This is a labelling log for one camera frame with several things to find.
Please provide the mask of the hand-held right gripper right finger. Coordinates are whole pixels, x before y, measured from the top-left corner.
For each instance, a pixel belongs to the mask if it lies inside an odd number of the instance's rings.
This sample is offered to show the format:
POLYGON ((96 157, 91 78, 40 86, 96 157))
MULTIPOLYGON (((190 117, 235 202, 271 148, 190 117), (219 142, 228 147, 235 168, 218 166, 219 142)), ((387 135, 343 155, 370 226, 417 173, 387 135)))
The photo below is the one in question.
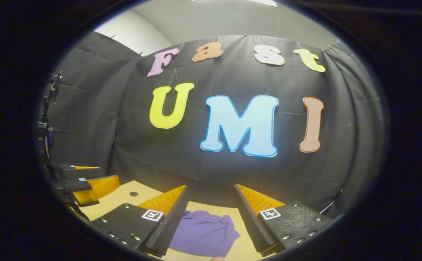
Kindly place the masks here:
POLYGON ((264 257, 293 250, 334 222, 299 201, 282 203, 243 185, 234 185, 234 198, 256 251, 264 257))

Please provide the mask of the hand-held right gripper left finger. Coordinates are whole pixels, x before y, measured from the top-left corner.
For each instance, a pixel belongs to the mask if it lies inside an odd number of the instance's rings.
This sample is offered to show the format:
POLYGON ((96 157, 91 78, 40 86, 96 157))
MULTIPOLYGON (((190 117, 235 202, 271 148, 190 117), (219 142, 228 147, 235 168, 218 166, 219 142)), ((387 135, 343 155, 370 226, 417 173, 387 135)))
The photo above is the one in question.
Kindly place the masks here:
POLYGON ((127 248, 161 258, 189 202, 182 185, 136 206, 123 203, 91 224, 127 248))

